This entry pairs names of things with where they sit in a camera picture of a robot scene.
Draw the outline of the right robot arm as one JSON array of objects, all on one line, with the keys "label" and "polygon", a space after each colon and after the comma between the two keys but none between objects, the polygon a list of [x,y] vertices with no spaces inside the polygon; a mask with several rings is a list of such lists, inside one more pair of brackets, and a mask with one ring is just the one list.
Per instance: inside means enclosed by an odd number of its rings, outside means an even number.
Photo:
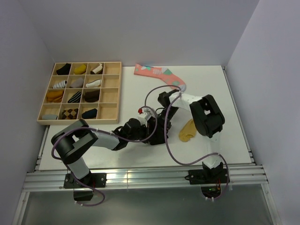
[{"label": "right robot arm", "polygon": [[[225,164],[224,157],[220,151],[220,133],[225,123],[224,115],[217,105],[214,97],[210,94],[204,97],[197,97],[173,90],[162,92],[158,96],[158,102],[166,109],[164,121],[164,138],[167,151],[171,158],[179,165],[194,165],[202,161],[203,178],[212,183],[219,177],[219,171],[223,170]],[[172,154],[166,134],[167,119],[170,118],[171,110],[177,111],[178,108],[190,111],[193,117],[195,128],[199,134],[208,141],[206,154],[191,163],[182,163]]]}]

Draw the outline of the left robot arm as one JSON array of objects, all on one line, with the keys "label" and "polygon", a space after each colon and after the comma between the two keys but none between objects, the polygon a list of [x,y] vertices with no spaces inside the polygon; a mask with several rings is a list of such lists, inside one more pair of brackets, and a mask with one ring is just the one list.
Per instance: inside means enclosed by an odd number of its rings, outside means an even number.
[{"label": "left robot arm", "polygon": [[91,183],[90,169],[87,167],[83,155],[92,147],[118,151],[129,142],[146,141],[151,132],[139,120],[131,118],[124,126],[111,132],[97,130],[80,119],[59,133],[55,134],[51,143],[60,156],[62,162],[75,175],[75,183],[86,187]]}]

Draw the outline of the pink patterned sock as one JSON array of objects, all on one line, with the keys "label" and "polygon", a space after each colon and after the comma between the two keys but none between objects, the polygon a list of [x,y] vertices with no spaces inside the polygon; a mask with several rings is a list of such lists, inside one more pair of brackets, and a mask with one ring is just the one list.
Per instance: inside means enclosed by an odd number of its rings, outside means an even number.
[{"label": "pink patterned sock", "polygon": [[167,85],[171,85],[172,89],[175,89],[174,85],[179,86],[182,92],[184,92],[187,88],[185,82],[167,67],[149,67],[136,64],[134,75],[159,79]]}]

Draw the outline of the tan yellow sock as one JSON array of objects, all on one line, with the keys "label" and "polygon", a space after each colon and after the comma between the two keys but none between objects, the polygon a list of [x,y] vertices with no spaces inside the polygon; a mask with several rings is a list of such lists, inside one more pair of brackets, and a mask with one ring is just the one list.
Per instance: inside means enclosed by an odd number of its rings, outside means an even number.
[{"label": "tan yellow sock", "polygon": [[179,132],[179,139],[182,142],[188,142],[191,138],[194,138],[196,135],[196,127],[193,119],[190,119],[185,126]]}]

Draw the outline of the rolled navy sock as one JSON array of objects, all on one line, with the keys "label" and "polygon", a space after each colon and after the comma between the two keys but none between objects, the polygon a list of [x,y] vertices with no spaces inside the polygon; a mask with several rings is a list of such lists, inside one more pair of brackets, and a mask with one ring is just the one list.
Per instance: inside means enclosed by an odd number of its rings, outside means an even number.
[{"label": "rolled navy sock", "polygon": [[82,118],[83,119],[93,119],[97,117],[97,112],[98,110],[96,108],[85,111],[82,113]]}]

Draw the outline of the rolled dark brown sock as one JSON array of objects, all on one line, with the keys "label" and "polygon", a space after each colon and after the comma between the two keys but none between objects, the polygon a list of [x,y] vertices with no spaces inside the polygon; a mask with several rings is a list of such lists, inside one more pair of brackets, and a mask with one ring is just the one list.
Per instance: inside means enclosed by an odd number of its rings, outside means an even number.
[{"label": "rolled dark brown sock", "polygon": [[97,102],[99,100],[100,90],[88,91],[84,94],[84,100],[88,103]]}]

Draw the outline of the rolled brown argyle sock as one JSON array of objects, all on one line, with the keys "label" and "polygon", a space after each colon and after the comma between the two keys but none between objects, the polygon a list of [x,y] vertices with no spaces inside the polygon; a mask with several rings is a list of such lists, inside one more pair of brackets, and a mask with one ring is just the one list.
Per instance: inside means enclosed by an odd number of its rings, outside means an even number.
[{"label": "rolled brown argyle sock", "polygon": [[77,115],[78,115],[78,108],[75,109],[66,109],[63,110],[61,113],[61,119],[62,120],[75,120],[77,119]]}]

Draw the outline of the wooden compartment tray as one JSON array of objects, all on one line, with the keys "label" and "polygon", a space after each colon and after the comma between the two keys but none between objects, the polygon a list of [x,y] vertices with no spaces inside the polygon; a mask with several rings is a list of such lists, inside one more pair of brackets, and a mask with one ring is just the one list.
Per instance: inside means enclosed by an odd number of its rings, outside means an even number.
[{"label": "wooden compartment tray", "polygon": [[[63,67],[66,63],[71,64],[69,75],[57,75],[56,70]],[[92,75],[90,71],[99,63],[103,64],[103,70],[100,74]],[[74,69],[81,64],[87,66],[86,72],[81,75],[75,75]],[[78,78],[84,79],[82,88],[70,88],[70,84]],[[82,113],[91,109],[97,109],[97,117],[93,119],[84,119],[89,124],[116,124],[119,121],[119,106],[120,106],[120,90],[122,78],[122,63],[121,62],[63,62],[55,63],[52,74],[44,95],[37,122],[41,125],[69,125],[73,122],[83,119]],[[97,88],[86,88],[85,84],[94,80],[101,79],[102,83]],[[53,89],[53,85],[63,80],[67,80],[67,85],[64,89]],[[64,95],[61,102],[47,102],[46,94],[50,91],[63,90]],[[97,102],[88,103],[84,100],[84,94],[88,91],[100,90],[99,100]],[[76,93],[82,93],[80,103],[68,103],[68,100]],[[77,119],[62,120],[61,113],[66,109],[78,108]],[[42,120],[42,115],[55,114],[56,120]]]}]

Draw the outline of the rolled brown white sock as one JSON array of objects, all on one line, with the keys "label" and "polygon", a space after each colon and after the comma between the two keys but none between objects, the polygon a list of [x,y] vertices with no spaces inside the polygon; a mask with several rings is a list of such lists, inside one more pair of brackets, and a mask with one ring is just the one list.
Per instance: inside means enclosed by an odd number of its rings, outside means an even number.
[{"label": "rolled brown white sock", "polygon": [[103,70],[103,64],[99,63],[94,69],[90,71],[90,74],[92,75],[100,74],[102,70]]}]

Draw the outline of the rolled grey sock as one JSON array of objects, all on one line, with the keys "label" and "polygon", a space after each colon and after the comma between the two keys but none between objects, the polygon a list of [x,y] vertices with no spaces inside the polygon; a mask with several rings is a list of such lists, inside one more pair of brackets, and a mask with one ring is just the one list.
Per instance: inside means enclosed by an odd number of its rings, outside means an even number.
[{"label": "rolled grey sock", "polygon": [[70,84],[70,88],[82,88],[83,84],[84,79],[80,77]]}]

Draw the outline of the rolled mustard yellow sock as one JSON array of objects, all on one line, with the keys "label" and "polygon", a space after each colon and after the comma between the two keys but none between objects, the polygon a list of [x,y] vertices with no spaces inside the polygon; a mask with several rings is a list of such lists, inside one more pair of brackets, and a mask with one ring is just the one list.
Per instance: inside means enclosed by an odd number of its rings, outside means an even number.
[{"label": "rolled mustard yellow sock", "polygon": [[74,74],[75,75],[81,75],[86,72],[87,66],[85,64],[81,64],[80,66],[76,67],[74,69]]}]

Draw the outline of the rolled orange sock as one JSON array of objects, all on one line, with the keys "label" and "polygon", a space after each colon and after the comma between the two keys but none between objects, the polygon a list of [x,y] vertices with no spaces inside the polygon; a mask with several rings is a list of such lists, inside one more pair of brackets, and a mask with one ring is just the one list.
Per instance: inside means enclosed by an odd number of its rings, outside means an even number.
[{"label": "rolled orange sock", "polygon": [[57,91],[50,91],[46,94],[46,100],[47,102],[61,102],[64,95],[63,90],[57,90]]}]

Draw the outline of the rolled light blue sock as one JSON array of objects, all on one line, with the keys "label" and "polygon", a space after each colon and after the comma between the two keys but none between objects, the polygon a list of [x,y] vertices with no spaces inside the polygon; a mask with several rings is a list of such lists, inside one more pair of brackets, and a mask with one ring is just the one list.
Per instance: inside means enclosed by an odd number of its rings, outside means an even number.
[{"label": "rolled light blue sock", "polygon": [[56,120],[56,119],[57,119],[57,115],[55,114],[42,115],[42,120]]}]

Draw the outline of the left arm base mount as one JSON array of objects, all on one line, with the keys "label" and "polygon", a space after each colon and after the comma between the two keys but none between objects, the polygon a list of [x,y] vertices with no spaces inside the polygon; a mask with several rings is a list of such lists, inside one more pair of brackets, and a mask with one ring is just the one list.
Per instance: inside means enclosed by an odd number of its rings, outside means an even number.
[{"label": "left arm base mount", "polygon": [[82,179],[77,179],[72,173],[67,173],[64,180],[64,189],[73,189],[73,198],[77,202],[90,201],[95,191],[76,191],[79,188],[105,188],[106,186],[106,173],[89,173]]}]

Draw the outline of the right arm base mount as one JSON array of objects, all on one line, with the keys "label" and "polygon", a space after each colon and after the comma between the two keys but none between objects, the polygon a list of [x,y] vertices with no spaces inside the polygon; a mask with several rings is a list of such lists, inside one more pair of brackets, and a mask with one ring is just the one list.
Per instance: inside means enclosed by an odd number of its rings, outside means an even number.
[{"label": "right arm base mount", "polygon": [[228,187],[230,178],[224,164],[221,162],[217,167],[210,169],[204,163],[202,169],[188,170],[187,176],[184,177],[190,185],[208,185],[201,187],[201,192],[205,198],[215,200],[222,194],[221,185]]}]

